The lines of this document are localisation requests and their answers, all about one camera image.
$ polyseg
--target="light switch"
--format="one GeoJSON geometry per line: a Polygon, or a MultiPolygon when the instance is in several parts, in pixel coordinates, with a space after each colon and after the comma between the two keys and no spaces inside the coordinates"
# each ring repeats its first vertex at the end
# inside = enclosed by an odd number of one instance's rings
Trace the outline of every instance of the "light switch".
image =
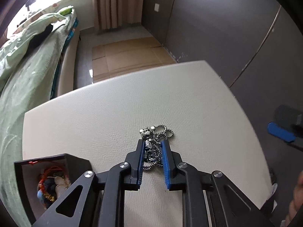
{"type": "Polygon", "coordinates": [[[158,3],[155,3],[155,11],[156,12],[159,12],[159,7],[160,7],[160,5],[158,3]]]}

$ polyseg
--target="open box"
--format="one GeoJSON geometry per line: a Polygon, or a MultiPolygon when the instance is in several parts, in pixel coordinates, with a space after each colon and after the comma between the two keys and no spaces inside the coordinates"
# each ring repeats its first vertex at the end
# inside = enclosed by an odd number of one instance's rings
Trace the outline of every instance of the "open box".
{"type": "Polygon", "coordinates": [[[38,175],[46,167],[60,163],[65,167],[71,183],[74,183],[85,171],[92,170],[89,160],[70,154],[28,159],[15,162],[15,173],[19,195],[31,224],[46,211],[37,198],[38,175]]]}

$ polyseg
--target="silver screw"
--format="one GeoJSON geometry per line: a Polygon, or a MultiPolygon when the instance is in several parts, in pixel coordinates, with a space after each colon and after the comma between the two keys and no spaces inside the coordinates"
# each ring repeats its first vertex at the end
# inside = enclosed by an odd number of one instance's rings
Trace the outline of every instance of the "silver screw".
{"type": "Polygon", "coordinates": [[[85,173],[84,173],[84,176],[85,177],[91,177],[91,176],[93,176],[93,172],[92,171],[86,171],[85,173]]]}
{"type": "Polygon", "coordinates": [[[119,164],[119,166],[120,166],[121,168],[127,168],[127,167],[129,166],[129,163],[127,163],[127,162],[121,162],[121,163],[119,164]]]}
{"type": "Polygon", "coordinates": [[[222,177],[222,176],[223,176],[223,173],[220,172],[220,171],[214,171],[214,176],[215,176],[215,177],[222,177]]]}
{"type": "Polygon", "coordinates": [[[186,168],[186,167],[187,167],[187,164],[186,164],[185,162],[180,162],[180,163],[178,164],[178,167],[180,167],[180,168],[186,168]]]}

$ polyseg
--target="finger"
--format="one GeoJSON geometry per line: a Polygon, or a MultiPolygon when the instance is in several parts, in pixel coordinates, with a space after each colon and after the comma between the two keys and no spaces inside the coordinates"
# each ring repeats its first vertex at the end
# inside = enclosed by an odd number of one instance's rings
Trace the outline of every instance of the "finger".
{"type": "Polygon", "coordinates": [[[303,186],[303,172],[300,172],[300,174],[299,174],[298,185],[302,185],[303,186]]]}
{"type": "Polygon", "coordinates": [[[294,207],[298,211],[303,204],[303,186],[296,186],[294,188],[294,207]]]}
{"type": "Polygon", "coordinates": [[[296,216],[297,210],[294,207],[294,201],[291,201],[291,203],[289,204],[289,208],[288,208],[288,214],[289,214],[289,218],[290,220],[292,220],[294,218],[294,216],[296,216]]]}
{"type": "Polygon", "coordinates": [[[285,226],[289,225],[289,223],[290,223],[290,219],[289,219],[289,215],[287,215],[285,218],[285,226]]]}

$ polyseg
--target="white table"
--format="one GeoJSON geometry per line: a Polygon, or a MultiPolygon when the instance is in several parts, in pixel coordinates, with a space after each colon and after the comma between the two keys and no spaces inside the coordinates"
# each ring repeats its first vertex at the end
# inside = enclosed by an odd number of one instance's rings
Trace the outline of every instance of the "white table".
{"type": "MultiPolygon", "coordinates": [[[[173,151],[198,170],[221,170],[261,207],[271,182],[243,110],[205,61],[115,77],[62,95],[25,114],[23,159],[69,153],[99,173],[136,148],[139,129],[166,124],[173,151]]],[[[125,226],[182,226],[181,192],[166,190],[163,172],[143,174],[125,193],[125,226]]]]}

